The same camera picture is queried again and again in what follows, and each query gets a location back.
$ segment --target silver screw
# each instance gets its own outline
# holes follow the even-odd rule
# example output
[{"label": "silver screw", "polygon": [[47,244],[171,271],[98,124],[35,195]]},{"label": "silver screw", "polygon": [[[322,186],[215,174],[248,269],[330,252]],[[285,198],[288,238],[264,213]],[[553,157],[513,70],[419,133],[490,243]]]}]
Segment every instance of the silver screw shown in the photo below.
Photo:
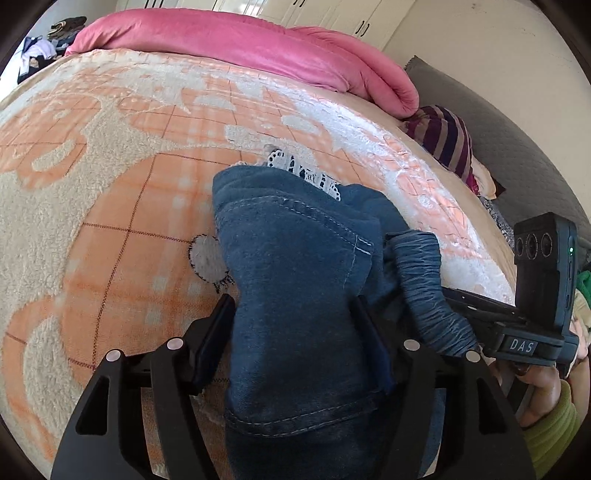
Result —
[{"label": "silver screw", "polygon": [[105,358],[108,362],[116,362],[121,358],[121,352],[118,350],[111,350],[109,353],[106,354]]},{"label": "silver screw", "polygon": [[181,348],[184,345],[183,339],[182,338],[171,338],[167,343],[166,343],[166,347],[168,348],[168,350],[178,350],[179,348]]},{"label": "silver screw", "polygon": [[418,349],[421,348],[421,344],[416,340],[409,338],[408,340],[404,341],[404,348],[406,350],[410,350],[411,352],[416,352]]},{"label": "silver screw", "polygon": [[480,361],[480,354],[474,350],[468,350],[466,352],[466,359],[473,364],[477,364]]}]

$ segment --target green fabric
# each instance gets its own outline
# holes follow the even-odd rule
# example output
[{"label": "green fabric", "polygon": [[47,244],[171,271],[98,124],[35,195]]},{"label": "green fabric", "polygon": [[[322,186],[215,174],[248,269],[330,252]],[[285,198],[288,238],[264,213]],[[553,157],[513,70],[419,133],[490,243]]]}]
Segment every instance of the green fabric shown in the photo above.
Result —
[{"label": "green fabric", "polygon": [[591,272],[583,271],[577,275],[577,289],[583,294],[587,305],[591,307]]},{"label": "green fabric", "polygon": [[556,408],[524,431],[537,478],[547,474],[558,461],[579,427],[577,410],[571,401],[570,386],[562,380],[560,399]]}]

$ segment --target white lace trim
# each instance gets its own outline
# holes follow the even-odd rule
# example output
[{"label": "white lace trim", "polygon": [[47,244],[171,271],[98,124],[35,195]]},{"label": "white lace trim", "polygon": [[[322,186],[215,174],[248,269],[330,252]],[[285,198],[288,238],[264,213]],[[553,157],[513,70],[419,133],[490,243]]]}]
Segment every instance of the white lace trim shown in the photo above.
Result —
[{"label": "white lace trim", "polygon": [[265,166],[289,171],[340,202],[338,183],[326,173],[301,164],[293,155],[286,154],[282,149],[274,145],[266,145],[265,152],[267,153]]}]

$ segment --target fleece blanket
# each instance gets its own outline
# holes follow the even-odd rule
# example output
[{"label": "fleece blanket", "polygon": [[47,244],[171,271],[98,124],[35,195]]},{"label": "fleece blanket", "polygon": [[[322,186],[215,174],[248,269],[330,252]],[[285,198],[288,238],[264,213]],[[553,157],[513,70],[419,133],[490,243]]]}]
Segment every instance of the fleece blanket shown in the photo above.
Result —
[{"label": "fleece blanket", "polygon": [[417,89],[399,65],[357,38],[320,27],[287,29],[246,15],[187,8],[132,9],[85,28],[67,53],[96,48],[223,60],[350,92],[399,119],[418,108]]},{"label": "fleece blanket", "polygon": [[[205,58],[71,55],[0,103],[0,414],[46,477],[107,351],[152,350],[239,297],[212,180],[269,144],[434,232],[445,285],[512,300],[512,252],[478,198],[375,105]],[[194,403],[222,480],[227,360]],[[144,407],[165,476],[149,391]]]}]

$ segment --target white wardrobe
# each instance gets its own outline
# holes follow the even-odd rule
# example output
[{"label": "white wardrobe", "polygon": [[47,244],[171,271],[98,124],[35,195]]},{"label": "white wardrobe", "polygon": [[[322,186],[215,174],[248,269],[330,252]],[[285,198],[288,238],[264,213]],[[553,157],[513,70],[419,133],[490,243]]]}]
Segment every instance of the white wardrobe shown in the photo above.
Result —
[{"label": "white wardrobe", "polygon": [[415,0],[119,0],[118,9],[198,8],[260,17],[285,27],[338,30],[383,50]]}]

